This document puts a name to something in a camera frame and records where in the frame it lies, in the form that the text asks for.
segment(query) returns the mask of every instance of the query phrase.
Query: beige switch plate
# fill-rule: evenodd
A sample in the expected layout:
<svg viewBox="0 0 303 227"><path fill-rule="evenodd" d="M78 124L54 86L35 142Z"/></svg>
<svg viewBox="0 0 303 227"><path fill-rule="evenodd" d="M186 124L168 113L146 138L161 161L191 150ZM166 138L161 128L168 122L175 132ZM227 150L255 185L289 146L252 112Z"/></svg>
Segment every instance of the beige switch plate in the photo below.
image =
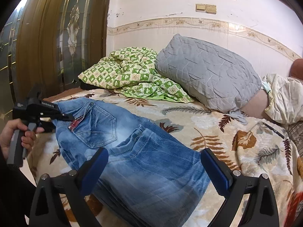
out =
<svg viewBox="0 0 303 227"><path fill-rule="evenodd" d="M206 9L205 4L199 4L199 3L196 4L196 12L202 12L205 11L205 9Z"/></svg>
<svg viewBox="0 0 303 227"><path fill-rule="evenodd" d="M217 7L216 7L216 5L206 4L205 11L206 11L206 13L216 14L217 13Z"/></svg>

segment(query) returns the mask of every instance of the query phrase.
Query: gray pillow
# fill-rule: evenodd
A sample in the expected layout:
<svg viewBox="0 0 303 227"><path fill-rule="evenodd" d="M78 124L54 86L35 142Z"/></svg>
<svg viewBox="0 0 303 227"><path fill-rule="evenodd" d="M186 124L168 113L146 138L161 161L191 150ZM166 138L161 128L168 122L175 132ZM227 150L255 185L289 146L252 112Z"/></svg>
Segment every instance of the gray pillow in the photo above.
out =
<svg viewBox="0 0 303 227"><path fill-rule="evenodd" d="M158 54L156 68L207 108L222 113L245 106L261 89L261 80L247 60L218 45L180 34Z"/></svg>

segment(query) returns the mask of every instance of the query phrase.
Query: blue denim jeans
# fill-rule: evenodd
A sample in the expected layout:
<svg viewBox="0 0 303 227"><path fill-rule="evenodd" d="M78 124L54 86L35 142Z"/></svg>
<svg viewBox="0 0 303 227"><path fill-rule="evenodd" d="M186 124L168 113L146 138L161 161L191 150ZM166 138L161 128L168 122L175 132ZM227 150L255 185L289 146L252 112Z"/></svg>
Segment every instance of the blue denim jeans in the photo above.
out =
<svg viewBox="0 0 303 227"><path fill-rule="evenodd" d="M179 227L185 223L210 182L200 153L148 119L116 105L82 98L58 105L76 118L72 124L54 122L60 150L72 169L78 170L98 147L108 149L109 162L93 191L100 202L135 227ZM110 123L126 126L123 135L119 135L120 126ZM104 138L104 133L116 134L116 139Z"/></svg>

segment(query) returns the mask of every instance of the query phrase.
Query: metal screw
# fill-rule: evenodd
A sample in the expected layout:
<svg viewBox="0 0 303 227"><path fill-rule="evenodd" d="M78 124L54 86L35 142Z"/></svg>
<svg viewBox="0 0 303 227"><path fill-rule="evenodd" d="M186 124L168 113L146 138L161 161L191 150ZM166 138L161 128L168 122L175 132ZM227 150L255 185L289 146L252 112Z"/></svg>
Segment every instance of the metal screw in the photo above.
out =
<svg viewBox="0 0 303 227"><path fill-rule="evenodd" d="M263 173L263 174L262 174L262 177L263 177L264 179L267 179L267 178L268 178L268 175L267 175L266 173Z"/></svg>
<svg viewBox="0 0 303 227"><path fill-rule="evenodd" d="M43 174L43 175L41 176L41 179L42 179L42 180L45 180L46 178L48 178L48 174Z"/></svg>
<svg viewBox="0 0 303 227"><path fill-rule="evenodd" d="M235 170L232 172L232 174L234 174L236 177L240 176L241 175L241 172L238 171L238 170Z"/></svg>
<svg viewBox="0 0 303 227"><path fill-rule="evenodd" d="M74 176L74 175L76 175L77 174L77 171L76 170L71 170L71 171L69 171L69 175L70 176Z"/></svg>

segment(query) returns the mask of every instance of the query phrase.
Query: green and white quilt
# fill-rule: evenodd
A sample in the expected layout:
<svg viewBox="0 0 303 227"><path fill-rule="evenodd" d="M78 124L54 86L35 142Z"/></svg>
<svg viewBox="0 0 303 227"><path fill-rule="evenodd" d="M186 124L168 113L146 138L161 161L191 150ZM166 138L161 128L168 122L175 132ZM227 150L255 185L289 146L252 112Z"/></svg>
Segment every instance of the green and white quilt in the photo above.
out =
<svg viewBox="0 0 303 227"><path fill-rule="evenodd" d="M157 52L144 47L116 50L78 77L84 83L114 89L126 97L189 103L194 100L178 83L155 68Z"/></svg>

